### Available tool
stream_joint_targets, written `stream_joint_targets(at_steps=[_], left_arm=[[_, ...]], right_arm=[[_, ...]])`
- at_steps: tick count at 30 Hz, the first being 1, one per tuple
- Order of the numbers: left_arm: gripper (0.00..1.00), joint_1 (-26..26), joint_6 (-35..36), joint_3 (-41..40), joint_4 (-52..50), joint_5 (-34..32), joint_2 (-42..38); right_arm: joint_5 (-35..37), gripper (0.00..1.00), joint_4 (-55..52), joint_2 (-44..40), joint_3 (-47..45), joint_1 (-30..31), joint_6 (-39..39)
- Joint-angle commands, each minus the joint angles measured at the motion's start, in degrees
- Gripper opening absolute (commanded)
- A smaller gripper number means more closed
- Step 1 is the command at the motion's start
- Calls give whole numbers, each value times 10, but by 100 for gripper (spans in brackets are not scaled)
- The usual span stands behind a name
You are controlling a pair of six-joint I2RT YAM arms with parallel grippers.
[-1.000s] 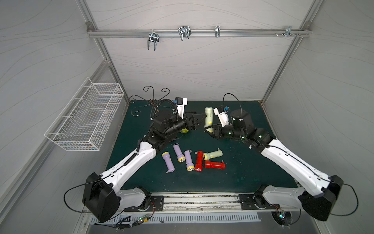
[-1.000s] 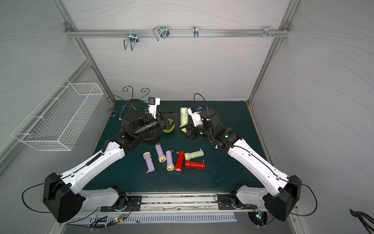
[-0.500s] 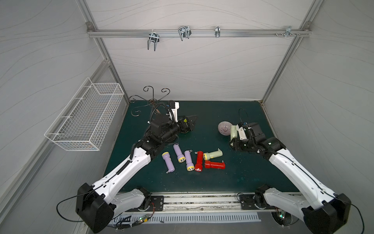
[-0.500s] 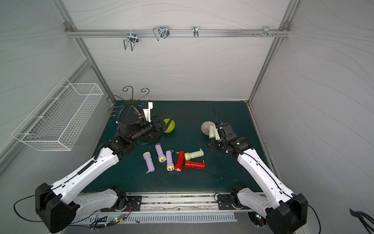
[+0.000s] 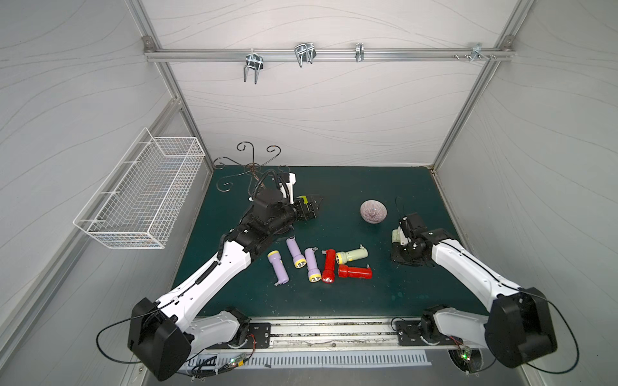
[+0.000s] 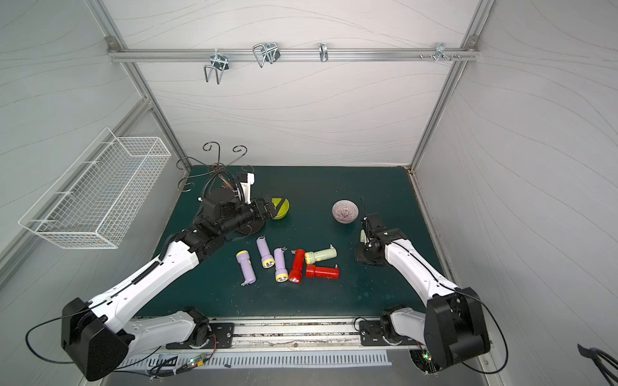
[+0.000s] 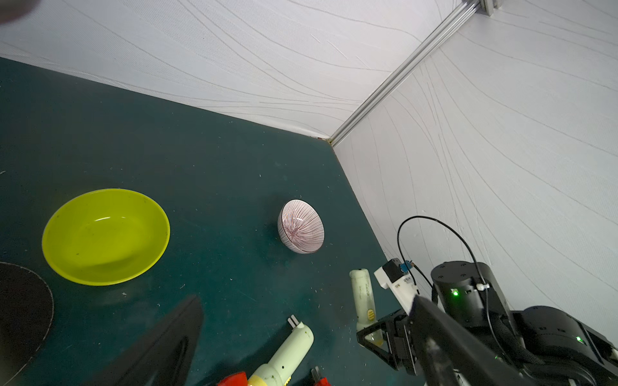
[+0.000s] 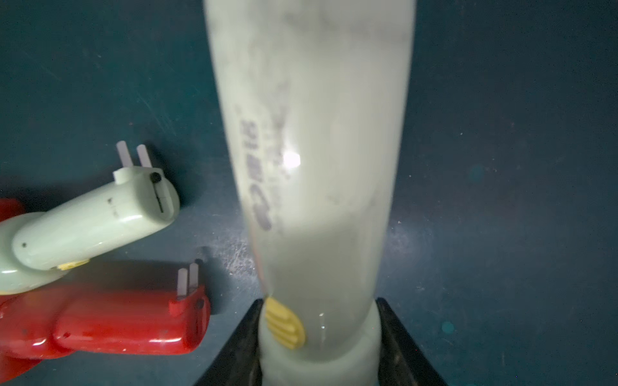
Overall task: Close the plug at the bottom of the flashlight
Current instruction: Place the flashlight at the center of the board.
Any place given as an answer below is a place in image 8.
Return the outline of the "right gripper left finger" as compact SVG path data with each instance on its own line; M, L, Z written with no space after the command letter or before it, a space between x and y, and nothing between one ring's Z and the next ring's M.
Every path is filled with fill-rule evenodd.
M259 386L258 325L264 301L255 300L195 386Z

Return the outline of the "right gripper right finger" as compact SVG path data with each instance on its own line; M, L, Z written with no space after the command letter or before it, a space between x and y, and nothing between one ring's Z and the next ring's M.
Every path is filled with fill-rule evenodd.
M384 298L376 300L381 320L378 383L381 386L447 386Z

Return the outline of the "red flashlight horizontal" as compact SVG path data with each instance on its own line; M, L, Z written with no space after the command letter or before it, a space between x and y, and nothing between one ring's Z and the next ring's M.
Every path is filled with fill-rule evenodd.
M201 344L209 318L196 263L179 269L174 290L53 286L1 301L1 354L23 360L74 352L184 355Z

